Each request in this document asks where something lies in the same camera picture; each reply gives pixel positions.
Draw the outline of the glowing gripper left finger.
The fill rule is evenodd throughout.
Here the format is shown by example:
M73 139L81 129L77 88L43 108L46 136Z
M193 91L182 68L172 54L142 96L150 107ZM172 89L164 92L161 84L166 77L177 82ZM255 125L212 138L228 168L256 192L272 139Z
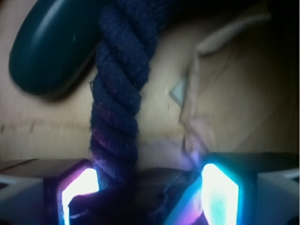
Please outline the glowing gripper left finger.
M2 225L68 225L69 203L99 190L88 159L17 159L0 164Z

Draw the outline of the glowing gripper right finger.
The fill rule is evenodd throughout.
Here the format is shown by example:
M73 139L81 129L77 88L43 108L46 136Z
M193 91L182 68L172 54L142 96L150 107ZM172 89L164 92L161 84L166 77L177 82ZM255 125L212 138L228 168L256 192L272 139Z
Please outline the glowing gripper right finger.
M297 225L299 155L212 153L199 172L183 171L166 225Z

